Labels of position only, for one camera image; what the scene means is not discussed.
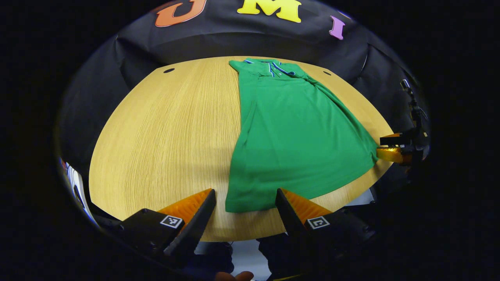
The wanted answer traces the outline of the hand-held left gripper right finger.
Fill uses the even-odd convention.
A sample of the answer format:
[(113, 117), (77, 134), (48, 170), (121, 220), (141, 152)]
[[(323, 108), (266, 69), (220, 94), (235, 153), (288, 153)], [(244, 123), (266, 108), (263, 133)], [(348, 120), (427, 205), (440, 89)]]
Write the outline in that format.
[(377, 232), (348, 209), (332, 212), (289, 190), (277, 189), (275, 206), (300, 256), (342, 258), (371, 243)]

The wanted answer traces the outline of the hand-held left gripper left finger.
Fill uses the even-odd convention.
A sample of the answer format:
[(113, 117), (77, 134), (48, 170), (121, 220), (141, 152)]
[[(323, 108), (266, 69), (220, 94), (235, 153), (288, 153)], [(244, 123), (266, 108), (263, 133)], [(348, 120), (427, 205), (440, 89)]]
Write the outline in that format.
[(188, 260), (216, 203), (215, 190), (207, 189), (161, 210), (143, 208), (117, 225), (117, 236), (154, 260)]

